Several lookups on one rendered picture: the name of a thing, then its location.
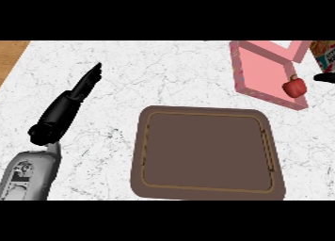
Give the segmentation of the printed cereal box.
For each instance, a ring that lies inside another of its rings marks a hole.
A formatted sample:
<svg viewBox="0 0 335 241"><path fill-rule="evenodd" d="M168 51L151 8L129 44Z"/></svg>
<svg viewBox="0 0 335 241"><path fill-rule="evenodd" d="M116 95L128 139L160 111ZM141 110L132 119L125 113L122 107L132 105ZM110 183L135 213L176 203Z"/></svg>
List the printed cereal box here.
<svg viewBox="0 0 335 241"><path fill-rule="evenodd" d="M335 40L314 40L309 50L322 73L335 72Z"/></svg>

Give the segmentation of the red bell pepper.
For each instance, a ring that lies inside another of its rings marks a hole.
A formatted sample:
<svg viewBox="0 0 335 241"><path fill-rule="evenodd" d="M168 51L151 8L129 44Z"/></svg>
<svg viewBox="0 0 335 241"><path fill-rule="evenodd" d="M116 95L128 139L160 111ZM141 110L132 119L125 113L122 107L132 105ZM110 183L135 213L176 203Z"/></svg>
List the red bell pepper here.
<svg viewBox="0 0 335 241"><path fill-rule="evenodd" d="M306 92L303 80L297 78L294 74L290 76L289 81L281 85L281 88L287 96L291 98L297 98Z"/></svg>

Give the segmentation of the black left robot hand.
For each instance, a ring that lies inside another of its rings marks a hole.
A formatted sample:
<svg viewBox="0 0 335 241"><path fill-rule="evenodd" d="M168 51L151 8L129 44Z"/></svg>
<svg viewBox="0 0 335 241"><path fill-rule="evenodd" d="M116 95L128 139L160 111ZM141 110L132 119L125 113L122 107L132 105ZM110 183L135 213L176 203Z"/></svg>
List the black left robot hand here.
<svg viewBox="0 0 335 241"><path fill-rule="evenodd" d="M101 80L101 64L97 64L82 76L76 86L66 90L47 107L27 134L30 142L44 146L54 144L64 135L76 117L81 104L97 82Z"/></svg>

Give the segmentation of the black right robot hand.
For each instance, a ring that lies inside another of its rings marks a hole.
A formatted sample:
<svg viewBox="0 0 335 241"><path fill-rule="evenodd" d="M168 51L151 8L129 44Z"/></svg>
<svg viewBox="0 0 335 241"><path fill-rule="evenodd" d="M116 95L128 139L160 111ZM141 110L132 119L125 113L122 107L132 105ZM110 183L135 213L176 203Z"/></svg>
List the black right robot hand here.
<svg viewBox="0 0 335 241"><path fill-rule="evenodd" d="M335 72L319 73L314 76L314 80L335 84Z"/></svg>

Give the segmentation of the pink cardboard box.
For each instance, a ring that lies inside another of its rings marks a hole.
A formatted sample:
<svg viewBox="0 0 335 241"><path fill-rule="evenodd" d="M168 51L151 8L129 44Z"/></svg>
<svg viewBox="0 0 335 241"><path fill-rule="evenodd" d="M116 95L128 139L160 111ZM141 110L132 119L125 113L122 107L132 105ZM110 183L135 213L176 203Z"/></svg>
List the pink cardboard box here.
<svg viewBox="0 0 335 241"><path fill-rule="evenodd" d="M228 43L234 89L250 97L294 110L308 107L303 96L291 98L281 86L296 73L309 40L291 40L287 48L269 40L232 40Z"/></svg>

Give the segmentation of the brown tray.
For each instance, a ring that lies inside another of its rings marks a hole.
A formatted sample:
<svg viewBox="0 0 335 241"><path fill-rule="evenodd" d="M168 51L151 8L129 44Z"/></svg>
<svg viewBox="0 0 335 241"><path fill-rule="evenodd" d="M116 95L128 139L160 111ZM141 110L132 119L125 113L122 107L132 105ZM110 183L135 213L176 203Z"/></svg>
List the brown tray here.
<svg viewBox="0 0 335 241"><path fill-rule="evenodd" d="M138 118L131 190L144 198L275 201L286 188L265 115L148 106Z"/></svg>

